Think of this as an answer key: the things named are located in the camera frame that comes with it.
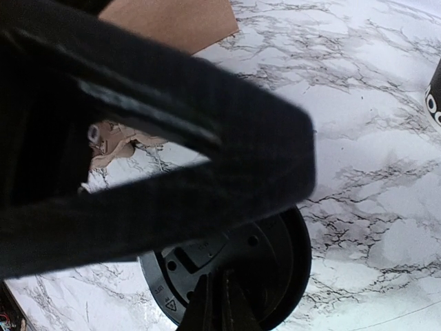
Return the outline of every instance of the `marble countertop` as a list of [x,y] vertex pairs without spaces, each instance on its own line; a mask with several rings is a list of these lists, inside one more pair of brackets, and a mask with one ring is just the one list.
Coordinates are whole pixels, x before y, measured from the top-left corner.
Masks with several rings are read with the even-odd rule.
[[[300,205],[311,279],[277,330],[441,328],[441,135],[422,111],[441,55],[435,2],[235,0],[241,32],[202,51],[304,107],[318,185]],[[172,143],[90,175],[99,190],[202,160]],[[137,263],[8,285],[37,330],[174,330]]]

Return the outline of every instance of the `round black disc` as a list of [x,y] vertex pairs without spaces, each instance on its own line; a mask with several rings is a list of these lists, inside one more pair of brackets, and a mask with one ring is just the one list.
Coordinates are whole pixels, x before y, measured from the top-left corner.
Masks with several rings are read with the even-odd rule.
[[162,311],[179,324],[203,274],[233,268],[264,330],[282,323],[300,301],[311,269],[311,246],[297,208],[208,239],[141,256]]

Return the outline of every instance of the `black cup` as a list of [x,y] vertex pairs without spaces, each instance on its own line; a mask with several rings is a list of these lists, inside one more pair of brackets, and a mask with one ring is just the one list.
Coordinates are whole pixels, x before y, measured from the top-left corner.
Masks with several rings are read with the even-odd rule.
[[426,89],[424,112],[433,127],[441,132],[441,61],[436,68],[429,87]]

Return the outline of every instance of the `small hole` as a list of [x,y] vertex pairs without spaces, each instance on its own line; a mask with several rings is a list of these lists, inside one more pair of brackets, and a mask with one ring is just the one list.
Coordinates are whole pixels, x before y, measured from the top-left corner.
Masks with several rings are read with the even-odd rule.
[[248,238],[248,245],[251,247],[257,246],[259,244],[259,239],[256,236],[251,236]]
[[177,267],[178,266],[176,265],[175,261],[170,261],[169,263],[167,263],[167,268],[170,271],[175,271]]
[[92,143],[98,143],[99,140],[99,129],[97,126],[90,126],[88,130],[88,139]]

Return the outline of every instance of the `brown cardboard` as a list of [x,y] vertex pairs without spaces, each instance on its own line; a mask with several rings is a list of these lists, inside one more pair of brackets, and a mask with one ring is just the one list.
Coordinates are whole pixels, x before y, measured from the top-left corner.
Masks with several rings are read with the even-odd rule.
[[229,0],[115,0],[100,18],[190,54],[238,31]]

